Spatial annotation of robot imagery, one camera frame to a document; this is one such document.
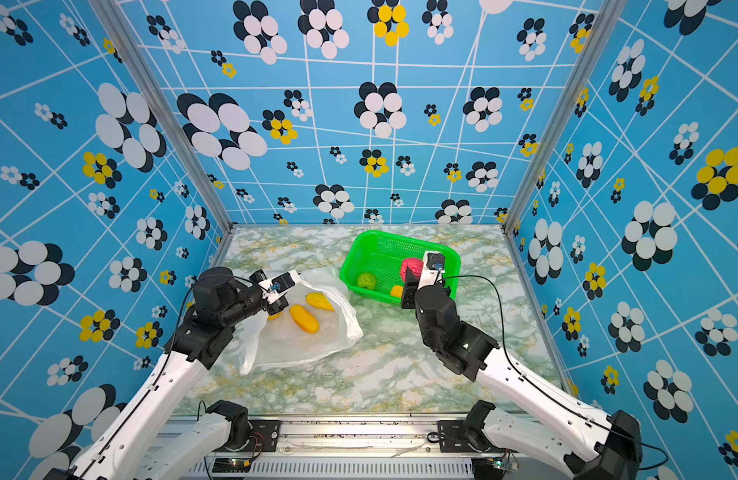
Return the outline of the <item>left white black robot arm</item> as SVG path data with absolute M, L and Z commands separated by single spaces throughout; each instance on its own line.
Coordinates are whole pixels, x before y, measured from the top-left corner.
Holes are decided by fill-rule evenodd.
M 194 426 L 146 455 L 188 391 L 204 377 L 233 339 L 239 323 L 258 314 L 282 312 L 286 295 L 300 283 L 296 271 L 268 278 L 261 270 L 244 278 L 227 267 L 203 272 L 183 299 L 174 333 L 153 373 L 90 447 L 46 479 L 178 479 L 217 449 L 261 453 L 247 408 L 217 401 L 200 410 Z

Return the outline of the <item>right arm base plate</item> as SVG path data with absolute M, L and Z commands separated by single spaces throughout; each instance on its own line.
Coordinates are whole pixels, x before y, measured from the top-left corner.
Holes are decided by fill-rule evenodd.
M 490 446 L 489 448 L 477 447 L 466 438 L 463 420 L 439 420 L 437 422 L 435 436 L 438 438 L 435 444 L 439 446 L 441 453 L 478 453 L 488 455 L 502 455 L 506 449 Z

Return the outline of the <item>pink red round fruit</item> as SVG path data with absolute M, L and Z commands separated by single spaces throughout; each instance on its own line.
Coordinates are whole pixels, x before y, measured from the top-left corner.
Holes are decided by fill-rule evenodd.
M 418 281 L 421 277 L 424 263 L 419 258 L 406 258 L 402 261 L 400 277 L 404 282 Z

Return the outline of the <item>yellow mango fruit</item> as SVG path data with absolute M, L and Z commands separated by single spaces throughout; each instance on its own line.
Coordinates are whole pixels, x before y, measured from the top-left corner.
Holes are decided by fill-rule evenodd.
M 318 310 L 324 310 L 324 311 L 334 311 L 335 308 L 331 304 L 331 302 L 328 300 L 328 298 L 323 294 L 319 292 L 309 293 L 305 296 L 305 300 L 308 305 L 311 307 L 318 309 Z

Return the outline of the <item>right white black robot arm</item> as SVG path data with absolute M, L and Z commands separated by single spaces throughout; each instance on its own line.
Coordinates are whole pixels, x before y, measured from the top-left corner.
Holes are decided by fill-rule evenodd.
M 506 396 L 531 415 L 517 419 L 486 401 L 459 438 L 479 452 L 518 451 L 571 479 L 634 479 L 643 461 L 639 421 L 590 406 L 522 366 L 482 330 L 462 321 L 440 270 L 404 275 L 402 306 L 414 311 L 423 344 L 456 375 Z

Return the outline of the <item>white plastic bag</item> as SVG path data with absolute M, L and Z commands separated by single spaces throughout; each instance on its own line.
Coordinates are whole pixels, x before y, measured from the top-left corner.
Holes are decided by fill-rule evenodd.
M 218 364 L 247 375 L 253 369 L 302 366 L 346 350 L 363 337 L 346 285 L 331 267 L 308 270 L 285 294 L 278 314 L 241 321 Z

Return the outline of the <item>green round fruit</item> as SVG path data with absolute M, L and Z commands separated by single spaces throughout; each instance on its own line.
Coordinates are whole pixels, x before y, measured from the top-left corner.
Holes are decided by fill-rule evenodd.
M 359 288 L 374 291 L 377 288 L 377 277 L 371 272 L 362 272 L 358 275 L 356 284 Z

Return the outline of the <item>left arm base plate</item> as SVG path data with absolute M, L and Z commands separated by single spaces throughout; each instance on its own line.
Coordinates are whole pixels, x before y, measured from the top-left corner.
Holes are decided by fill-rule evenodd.
M 281 426 L 282 422 L 280 420 L 252 418 L 248 421 L 248 435 L 243 443 L 233 440 L 230 447 L 223 445 L 215 449 L 215 452 L 243 452 L 249 454 L 275 452 L 278 440 L 281 438 Z

